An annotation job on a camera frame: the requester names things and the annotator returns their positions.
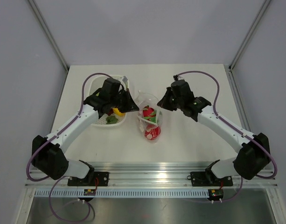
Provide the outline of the yellow bell pepper toy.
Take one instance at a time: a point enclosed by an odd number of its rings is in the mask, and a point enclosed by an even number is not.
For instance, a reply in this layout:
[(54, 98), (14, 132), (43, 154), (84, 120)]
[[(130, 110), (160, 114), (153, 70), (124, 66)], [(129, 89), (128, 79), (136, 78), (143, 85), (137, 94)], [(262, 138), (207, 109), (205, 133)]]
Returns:
[(116, 115), (119, 117), (124, 117), (125, 113), (120, 112), (118, 108), (112, 108), (112, 116)]

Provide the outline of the clear zip top bag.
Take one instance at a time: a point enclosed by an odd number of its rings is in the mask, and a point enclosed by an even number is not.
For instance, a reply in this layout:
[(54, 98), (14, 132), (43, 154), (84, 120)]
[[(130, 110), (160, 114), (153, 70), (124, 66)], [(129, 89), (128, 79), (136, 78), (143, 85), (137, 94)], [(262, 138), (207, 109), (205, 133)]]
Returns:
[(138, 91), (135, 103), (139, 107), (137, 113), (138, 128), (147, 141), (156, 142), (162, 132), (163, 114), (157, 106), (158, 98), (151, 93)]

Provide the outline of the red dragon fruit toy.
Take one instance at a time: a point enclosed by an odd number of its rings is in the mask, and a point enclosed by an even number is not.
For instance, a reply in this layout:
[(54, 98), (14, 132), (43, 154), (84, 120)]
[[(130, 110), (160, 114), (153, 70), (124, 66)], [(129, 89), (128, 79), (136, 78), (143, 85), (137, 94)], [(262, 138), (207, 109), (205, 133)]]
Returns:
[(143, 118), (155, 124), (158, 124), (161, 115), (160, 110), (156, 110), (149, 105), (145, 106), (142, 110)]

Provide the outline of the red bell pepper toy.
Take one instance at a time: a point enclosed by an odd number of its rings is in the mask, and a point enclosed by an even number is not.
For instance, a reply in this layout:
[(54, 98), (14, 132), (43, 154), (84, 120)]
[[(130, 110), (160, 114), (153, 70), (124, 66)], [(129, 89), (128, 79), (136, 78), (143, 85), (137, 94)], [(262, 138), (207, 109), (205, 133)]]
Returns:
[(147, 125), (144, 136), (147, 140), (156, 140), (159, 138), (161, 134), (161, 127), (155, 125)]

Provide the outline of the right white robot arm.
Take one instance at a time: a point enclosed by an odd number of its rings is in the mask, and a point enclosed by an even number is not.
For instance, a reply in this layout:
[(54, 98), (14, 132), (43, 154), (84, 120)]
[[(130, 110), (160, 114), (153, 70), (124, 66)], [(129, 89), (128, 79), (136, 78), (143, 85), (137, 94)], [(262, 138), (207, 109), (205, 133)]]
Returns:
[(186, 81), (174, 81), (157, 105), (169, 111), (181, 110), (185, 116), (215, 132), (237, 153), (233, 158), (216, 160), (207, 166), (204, 171), (207, 183), (216, 185), (233, 175), (250, 180), (271, 162), (266, 135), (255, 135), (215, 113), (207, 99), (194, 96)]

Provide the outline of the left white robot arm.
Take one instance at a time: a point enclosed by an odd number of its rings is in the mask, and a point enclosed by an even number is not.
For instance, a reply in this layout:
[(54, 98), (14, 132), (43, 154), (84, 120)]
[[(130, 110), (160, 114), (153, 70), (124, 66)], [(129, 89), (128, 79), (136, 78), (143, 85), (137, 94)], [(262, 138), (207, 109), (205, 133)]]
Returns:
[(139, 110), (130, 91), (119, 80), (108, 77), (102, 87), (88, 97), (82, 96), (78, 112), (55, 132), (36, 136), (28, 165), (42, 171), (48, 178), (77, 178), (84, 186), (94, 181), (95, 169), (84, 161), (68, 160), (66, 150), (88, 126), (117, 108), (122, 113)]

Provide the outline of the green grape leaf toy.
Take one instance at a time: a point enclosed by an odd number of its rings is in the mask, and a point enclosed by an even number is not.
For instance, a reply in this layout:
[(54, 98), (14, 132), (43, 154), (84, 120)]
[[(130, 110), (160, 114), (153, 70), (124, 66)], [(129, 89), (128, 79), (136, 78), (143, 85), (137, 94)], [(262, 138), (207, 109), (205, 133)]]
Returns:
[(117, 122), (118, 122), (118, 119), (116, 118), (116, 116), (108, 116), (106, 118), (107, 125), (116, 124)]

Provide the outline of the left small circuit board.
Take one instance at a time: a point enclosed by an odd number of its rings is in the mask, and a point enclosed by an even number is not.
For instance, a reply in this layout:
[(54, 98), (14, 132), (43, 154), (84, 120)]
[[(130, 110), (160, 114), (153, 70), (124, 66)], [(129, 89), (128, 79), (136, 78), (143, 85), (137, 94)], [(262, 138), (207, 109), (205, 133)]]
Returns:
[(85, 196), (95, 196), (96, 195), (96, 190), (95, 189), (85, 189), (84, 190), (84, 195)]

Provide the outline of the small circuit board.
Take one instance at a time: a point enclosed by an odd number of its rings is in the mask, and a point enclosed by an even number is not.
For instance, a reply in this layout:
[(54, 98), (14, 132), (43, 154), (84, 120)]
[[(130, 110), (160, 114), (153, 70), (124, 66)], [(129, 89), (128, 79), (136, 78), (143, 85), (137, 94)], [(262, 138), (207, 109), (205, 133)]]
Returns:
[(223, 189), (209, 189), (208, 193), (211, 200), (219, 200), (220, 198), (223, 199), (224, 196)]
[(95, 196), (96, 195), (96, 190), (95, 189), (85, 189), (84, 190), (84, 195), (85, 196)]

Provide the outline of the aluminium frame post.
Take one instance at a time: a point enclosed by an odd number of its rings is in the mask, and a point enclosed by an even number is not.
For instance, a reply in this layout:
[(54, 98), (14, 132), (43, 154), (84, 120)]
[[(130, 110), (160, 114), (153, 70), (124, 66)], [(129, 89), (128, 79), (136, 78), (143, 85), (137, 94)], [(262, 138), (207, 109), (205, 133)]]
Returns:
[(271, 3), (273, 2), (273, 0), (265, 0), (263, 1), (260, 9), (258, 10), (255, 18), (253, 19), (250, 27), (247, 30), (246, 35), (244, 36), (238, 50), (236, 51), (231, 63), (229, 64), (229, 70), (230, 72), (232, 72), (235, 68), (235, 66), (237, 65), (239, 59), (242, 57), (242, 55), (244, 54), (244, 51), (246, 50), (248, 44), (251, 42), (251, 39), (253, 38), (255, 32), (257, 31), (257, 29), (259, 28), (259, 25), (263, 19), (263, 17), (265, 16), (266, 12), (269, 9), (269, 6), (271, 5)]
[(30, 10), (34, 14), (38, 25), (42, 29), (44, 35), (46, 36), (48, 42), (50, 43), (54, 53), (56, 54), (61, 66), (64, 68), (65, 72), (68, 74), (70, 66), (68, 65), (66, 59), (64, 58), (58, 44), (56, 43), (49, 26), (35, 0), (26, 0), (27, 4), (30, 7)]

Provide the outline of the aluminium mounting rail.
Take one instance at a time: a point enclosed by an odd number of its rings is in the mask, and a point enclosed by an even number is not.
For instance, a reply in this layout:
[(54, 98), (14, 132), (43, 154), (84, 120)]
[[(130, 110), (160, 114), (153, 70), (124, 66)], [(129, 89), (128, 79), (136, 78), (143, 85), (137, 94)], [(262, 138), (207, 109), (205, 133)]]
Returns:
[[(192, 171), (203, 171), (210, 162), (147, 162), (114, 163), (90, 162), (96, 171), (109, 172), (108, 188), (120, 189), (182, 189), (193, 188), (187, 176)], [(26, 179), (26, 188), (49, 188), (54, 180), (32, 182)], [(243, 188), (277, 188), (278, 180), (254, 177), (244, 180)]]

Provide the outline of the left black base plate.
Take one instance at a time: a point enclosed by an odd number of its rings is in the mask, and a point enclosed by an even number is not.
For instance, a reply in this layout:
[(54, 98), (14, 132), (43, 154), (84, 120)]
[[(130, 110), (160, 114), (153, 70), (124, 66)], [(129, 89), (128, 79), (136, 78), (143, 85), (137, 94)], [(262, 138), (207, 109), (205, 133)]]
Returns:
[(94, 171), (88, 174), (84, 179), (72, 177), (68, 179), (70, 187), (107, 187), (109, 182), (109, 172)]

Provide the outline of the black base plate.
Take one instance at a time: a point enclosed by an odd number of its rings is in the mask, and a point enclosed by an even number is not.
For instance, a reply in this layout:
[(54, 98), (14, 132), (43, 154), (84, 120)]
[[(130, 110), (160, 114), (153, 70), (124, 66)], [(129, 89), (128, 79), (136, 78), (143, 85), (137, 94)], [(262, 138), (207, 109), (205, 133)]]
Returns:
[(232, 187), (233, 180), (231, 176), (218, 179), (213, 177), (209, 180), (206, 177), (205, 171), (190, 172), (187, 180), (191, 181), (193, 187)]
[(84, 179), (72, 177), (68, 179), (70, 187), (107, 187), (109, 182), (109, 172), (94, 171), (88, 174)]

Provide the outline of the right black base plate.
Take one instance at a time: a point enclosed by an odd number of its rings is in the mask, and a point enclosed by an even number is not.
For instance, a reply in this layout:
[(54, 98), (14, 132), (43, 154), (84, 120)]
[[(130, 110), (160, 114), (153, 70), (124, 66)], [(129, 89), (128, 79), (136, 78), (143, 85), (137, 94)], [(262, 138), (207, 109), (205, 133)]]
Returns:
[(206, 177), (205, 171), (190, 172), (187, 180), (191, 181), (193, 187), (232, 187), (233, 180), (231, 176), (218, 179), (213, 177), (209, 180)]

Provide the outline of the left aluminium frame post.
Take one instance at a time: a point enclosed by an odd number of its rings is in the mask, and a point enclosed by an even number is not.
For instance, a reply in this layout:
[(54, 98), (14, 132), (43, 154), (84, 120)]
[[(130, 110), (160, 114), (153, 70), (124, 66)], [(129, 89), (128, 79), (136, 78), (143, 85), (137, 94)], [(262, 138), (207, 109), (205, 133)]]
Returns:
[(68, 65), (66, 59), (64, 58), (58, 44), (56, 43), (49, 26), (35, 0), (26, 0), (27, 4), (30, 7), (30, 10), (34, 14), (38, 25), (42, 29), (44, 35), (46, 36), (48, 42), (50, 43), (54, 53), (56, 54), (61, 66), (64, 68), (65, 72), (68, 74), (70, 66)]

